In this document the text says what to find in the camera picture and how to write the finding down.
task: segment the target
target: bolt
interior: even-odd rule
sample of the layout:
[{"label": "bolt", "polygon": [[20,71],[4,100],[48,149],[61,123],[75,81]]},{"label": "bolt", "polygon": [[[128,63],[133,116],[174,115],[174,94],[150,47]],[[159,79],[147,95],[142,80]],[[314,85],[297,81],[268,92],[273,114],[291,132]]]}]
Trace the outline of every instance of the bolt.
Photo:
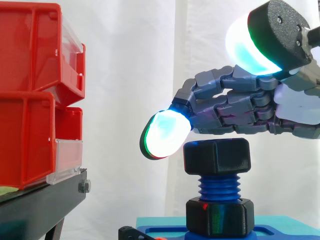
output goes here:
[{"label": "bolt", "polygon": [[89,193],[91,190],[91,181],[89,179],[82,180],[79,183],[79,192],[83,194]]},{"label": "bolt", "polygon": [[201,188],[201,196],[186,203],[188,230],[206,238],[247,236],[254,228],[254,205],[240,198],[237,174],[251,168],[248,141],[192,141],[184,145],[183,155],[185,172],[200,175]]}]

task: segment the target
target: black metal shelf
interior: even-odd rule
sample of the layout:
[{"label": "black metal shelf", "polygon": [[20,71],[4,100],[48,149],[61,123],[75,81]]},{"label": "black metal shelf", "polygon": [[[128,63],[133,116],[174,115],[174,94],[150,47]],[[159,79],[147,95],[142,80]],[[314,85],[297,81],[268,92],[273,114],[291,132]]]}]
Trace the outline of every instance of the black metal shelf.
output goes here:
[{"label": "black metal shelf", "polygon": [[0,196],[0,240],[58,240],[64,217],[85,198],[87,170],[59,182]]}]

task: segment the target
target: glowing fingertip sensor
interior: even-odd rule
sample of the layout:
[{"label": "glowing fingertip sensor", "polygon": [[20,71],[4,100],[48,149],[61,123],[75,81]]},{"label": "glowing fingertip sensor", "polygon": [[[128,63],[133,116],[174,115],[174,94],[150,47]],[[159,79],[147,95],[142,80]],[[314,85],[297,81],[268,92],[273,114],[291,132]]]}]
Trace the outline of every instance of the glowing fingertip sensor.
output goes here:
[{"label": "glowing fingertip sensor", "polygon": [[189,120],[173,110],[160,111],[145,126],[140,137],[140,150],[151,160],[174,154],[184,143],[191,125]]},{"label": "glowing fingertip sensor", "polygon": [[253,75],[268,75],[282,69],[266,58],[256,47],[248,29],[248,14],[237,19],[225,36],[227,53],[234,64]]}]

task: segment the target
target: red plastic drawer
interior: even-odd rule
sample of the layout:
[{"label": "red plastic drawer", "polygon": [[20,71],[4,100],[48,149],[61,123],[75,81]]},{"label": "red plastic drawer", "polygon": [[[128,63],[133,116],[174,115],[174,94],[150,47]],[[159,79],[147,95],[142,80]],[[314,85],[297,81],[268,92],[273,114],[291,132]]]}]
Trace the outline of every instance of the red plastic drawer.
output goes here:
[{"label": "red plastic drawer", "polygon": [[0,113],[0,187],[24,189],[48,175],[54,184],[78,174],[80,108],[56,110],[49,92],[0,92]]},{"label": "red plastic drawer", "polygon": [[55,3],[0,2],[0,91],[51,92],[58,107],[85,97],[86,48]]}]

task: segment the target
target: bolt thread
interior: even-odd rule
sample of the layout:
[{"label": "bolt thread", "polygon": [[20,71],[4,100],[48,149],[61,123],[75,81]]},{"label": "bolt thread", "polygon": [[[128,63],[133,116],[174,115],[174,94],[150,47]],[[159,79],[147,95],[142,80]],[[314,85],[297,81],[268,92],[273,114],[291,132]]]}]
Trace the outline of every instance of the bolt thread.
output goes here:
[{"label": "bolt thread", "polygon": [[200,200],[206,202],[238,202],[241,195],[239,194],[240,183],[239,176],[236,174],[223,176],[201,176],[199,187],[201,190]]}]

